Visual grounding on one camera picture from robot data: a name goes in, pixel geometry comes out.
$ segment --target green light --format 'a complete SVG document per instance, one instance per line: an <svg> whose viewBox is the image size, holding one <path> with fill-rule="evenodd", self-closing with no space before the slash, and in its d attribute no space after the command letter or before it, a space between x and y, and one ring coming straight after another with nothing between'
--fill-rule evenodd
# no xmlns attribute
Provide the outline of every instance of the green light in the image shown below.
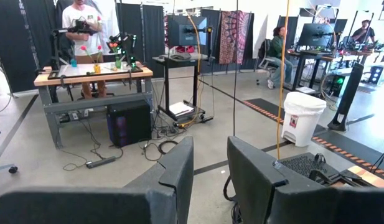
<svg viewBox="0 0 384 224"><path fill-rule="evenodd" d="M339 78L339 79L337 80L337 84L343 84L343 82L344 82L344 79L343 79L343 78Z"/></svg>

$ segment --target trash can lid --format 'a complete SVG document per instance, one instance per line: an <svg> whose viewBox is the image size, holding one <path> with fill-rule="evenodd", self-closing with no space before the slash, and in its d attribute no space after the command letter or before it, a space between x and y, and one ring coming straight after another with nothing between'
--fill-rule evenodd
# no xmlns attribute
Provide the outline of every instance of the trash can lid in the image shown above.
<svg viewBox="0 0 384 224"><path fill-rule="evenodd" d="M286 104L286 102L297 106L302 106L304 108L312 109L326 108L327 106L326 101L324 100L296 91L287 94L284 103Z"/></svg>

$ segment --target armrest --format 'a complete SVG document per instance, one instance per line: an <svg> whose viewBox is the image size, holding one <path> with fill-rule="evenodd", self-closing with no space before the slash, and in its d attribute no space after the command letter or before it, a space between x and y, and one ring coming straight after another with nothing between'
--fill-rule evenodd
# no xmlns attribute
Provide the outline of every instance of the armrest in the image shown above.
<svg viewBox="0 0 384 224"><path fill-rule="evenodd" d="M274 60L273 60L273 59L270 59L270 58L264 58L263 60L267 60L267 61L269 61L269 62L274 62Z"/></svg>

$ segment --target person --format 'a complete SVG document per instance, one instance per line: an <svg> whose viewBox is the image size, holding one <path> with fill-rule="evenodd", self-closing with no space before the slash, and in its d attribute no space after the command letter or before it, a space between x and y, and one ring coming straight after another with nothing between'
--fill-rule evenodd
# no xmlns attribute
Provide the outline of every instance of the person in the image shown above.
<svg viewBox="0 0 384 224"><path fill-rule="evenodd" d="M363 44L367 40L365 38L370 37L372 42L374 43L375 42L375 33L371 27L369 28L369 25L370 25L369 20L362 21L362 27L359 28L358 30L356 30L354 32L354 34L352 35L353 40Z"/></svg>
<svg viewBox="0 0 384 224"><path fill-rule="evenodd" d="M107 42L110 41L109 37L115 37L119 34L116 3L108 0L89 0L88 3L98 11L101 17L102 32L98 36L103 47L103 60L114 62L115 56L110 53Z"/></svg>
<svg viewBox="0 0 384 224"><path fill-rule="evenodd" d="M74 3L63 11L63 28L73 27L76 20L85 20L92 30L102 31L98 11L94 7L87 6L85 1L74 0ZM90 35L67 32L66 37L74 41L74 55L78 64L103 62L98 49L101 45L98 33ZM89 82L82 83L82 92L85 99L92 98ZM99 97L106 96L105 81L98 81L98 93Z"/></svg>
<svg viewBox="0 0 384 224"><path fill-rule="evenodd" d="M283 49L283 38L286 33L286 28L277 27L273 30L273 40L271 42L271 47L268 50L267 56L272 59L274 62L272 64L278 66L278 69L272 74L272 76L268 79L268 88L273 89L275 86L280 85L281 78L281 53ZM293 64L284 59L284 82L291 82L291 72L293 72Z"/></svg>

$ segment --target label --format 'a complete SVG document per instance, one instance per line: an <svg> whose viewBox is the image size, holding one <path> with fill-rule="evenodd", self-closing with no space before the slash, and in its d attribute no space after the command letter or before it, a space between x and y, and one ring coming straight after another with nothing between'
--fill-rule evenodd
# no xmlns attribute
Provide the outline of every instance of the label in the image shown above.
<svg viewBox="0 0 384 224"><path fill-rule="evenodd" d="M297 115L291 115L290 126L293 127L293 128L296 128L297 127L297 123L298 123L298 116Z"/></svg>

